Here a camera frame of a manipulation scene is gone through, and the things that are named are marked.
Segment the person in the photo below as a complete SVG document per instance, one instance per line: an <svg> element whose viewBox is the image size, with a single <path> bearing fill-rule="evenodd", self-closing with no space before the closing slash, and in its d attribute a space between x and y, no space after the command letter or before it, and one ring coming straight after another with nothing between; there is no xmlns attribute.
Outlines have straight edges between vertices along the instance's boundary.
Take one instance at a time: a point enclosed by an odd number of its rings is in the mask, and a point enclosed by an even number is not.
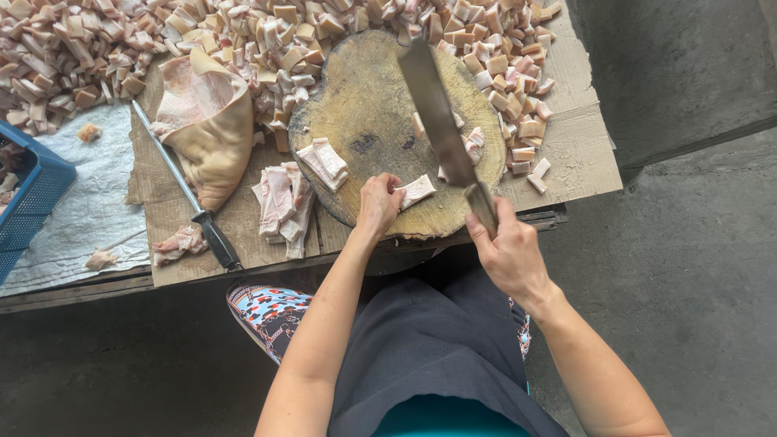
<svg viewBox="0 0 777 437"><path fill-rule="evenodd" d="M537 232L494 198L493 241L444 250L389 278L357 312L364 269L405 193L383 173L361 188L357 224L315 298L240 285L229 305L280 363L257 436L568 435L529 393L528 320L545 335L584 431L670 435L645 390L549 277Z"/></svg>

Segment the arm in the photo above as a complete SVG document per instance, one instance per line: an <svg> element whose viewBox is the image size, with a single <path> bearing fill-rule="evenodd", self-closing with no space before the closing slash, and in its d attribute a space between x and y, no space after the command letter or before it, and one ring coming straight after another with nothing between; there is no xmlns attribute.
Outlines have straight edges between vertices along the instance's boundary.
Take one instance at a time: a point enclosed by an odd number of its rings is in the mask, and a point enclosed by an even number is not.
<svg viewBox="0 0 777 437"><path fill-rule="evenodd" d="M254 435L326 434L364 269L399 212L405 191L394 187L400 183L383 173L361 188L356 227L291 338Z"/></svg>
<svg viewBox="0 0 777 437"><path fill-rule="evenodd" d="M537 230L519 222L506 198L495 198L499 228L492 242L474 214L469 235L494 284L520 304L548 342L553 361L588 435L670 435L653 402L618 356L548 277Z"/></svg>

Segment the teal shirt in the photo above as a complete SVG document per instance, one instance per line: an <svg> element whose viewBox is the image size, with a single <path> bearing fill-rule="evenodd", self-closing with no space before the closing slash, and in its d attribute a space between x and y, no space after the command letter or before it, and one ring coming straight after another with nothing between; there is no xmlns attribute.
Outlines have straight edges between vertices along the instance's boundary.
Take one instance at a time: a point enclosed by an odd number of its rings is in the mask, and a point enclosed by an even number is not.
<svg viewBox="0 0 777 437"><path fill-rule="evenodd" d="M373 437L528 437L529 434L477 400L414 396L386 413Z"/></svg>

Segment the blue plastic basket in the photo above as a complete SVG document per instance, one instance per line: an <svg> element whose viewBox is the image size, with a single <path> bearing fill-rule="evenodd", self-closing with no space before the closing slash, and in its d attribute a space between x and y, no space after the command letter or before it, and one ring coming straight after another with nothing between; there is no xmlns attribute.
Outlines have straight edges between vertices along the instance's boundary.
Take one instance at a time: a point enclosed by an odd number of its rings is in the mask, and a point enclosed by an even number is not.
<svg viewBox="0 0 777 437"><path fill-rule="evenodd" d="M14 171L19 192L0 215L0 284L75 179L75 166L0 120L0 142L6 140L31 153L24 154L24 169Z"/></svg>

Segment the woman's left hand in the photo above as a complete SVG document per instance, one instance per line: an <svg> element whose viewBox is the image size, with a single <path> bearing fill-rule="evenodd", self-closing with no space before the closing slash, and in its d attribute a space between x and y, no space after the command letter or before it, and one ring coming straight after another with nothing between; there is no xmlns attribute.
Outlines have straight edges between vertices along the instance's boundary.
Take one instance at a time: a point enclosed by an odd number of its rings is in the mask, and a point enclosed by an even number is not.
<svg viewBox="0 0 777 437"><path fill-rule="evenodd" d="M390 173L373 176L361 188L361 209L356 218L356 229L362 229L370 238L378 240L389 230L407 190L395 188L402 183Z"/></svg>

